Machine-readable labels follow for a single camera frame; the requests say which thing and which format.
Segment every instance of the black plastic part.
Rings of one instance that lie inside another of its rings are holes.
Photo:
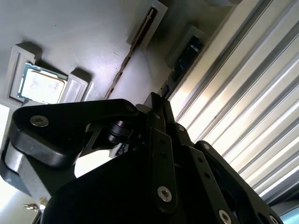
[[[74,164],[80,156],[89,123],[108,125],[137,114],[136,108],[122,99],[29,106],[14,112],[8,135],[15,147],[26,155],[51,167],[64,168]],[[34,115],[46,117],[49,125],[32,125],[30,118]]]
[[[119,120],[110,125],[108,140],[112,143],[127,143],[134,129],[133,122]]]
[[[197,59],[202,47],[203,44],[200,42],[199,38],[193,36],[190,39],[186,48],[175,62],[171,74],[159,92],[159,95],[162,98],[168,99],[173,93],[173,91],[189,71],[194,61]]]

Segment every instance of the gray surface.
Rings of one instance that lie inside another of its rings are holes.
[[[76,70],[72,71],[67,80],[60,103],[80,102],[88,87],[88,81],[82,76],[76,76]]]
[[[76,179],[74,169],[73,165],[64,170],[54,170],[35,159],[24,156],[18,175],[36,203],[40,205],[41,198],[50,200],[62,186]]]
[[[0,2],[0,88],[10,47],[31,41],[43,57],[65,74],[76,67],[92,75],[86,100],[103,99],[127,55],[129,26],[140,0],[3,0]],[[157,91],[170,70],[166,54],[187,22],[211,36],[230,8],[211,8],[203,0],[174,0],[150,43],[149,52],[136,52],[111,98],[143,103]]]
[[[24,99],[18,98],[17,94],[21,84],[25,63],[35,64],[40,60],[42,51],[30,43],[19,43],[12,47],[9,59],[6,82],[3,91],[3,100],[8,104],[19,107]]]

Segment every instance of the corrugated metal wall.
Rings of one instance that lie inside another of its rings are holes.
[[[299,182],[299,0],[243,0],[171,98],[266,201]]]

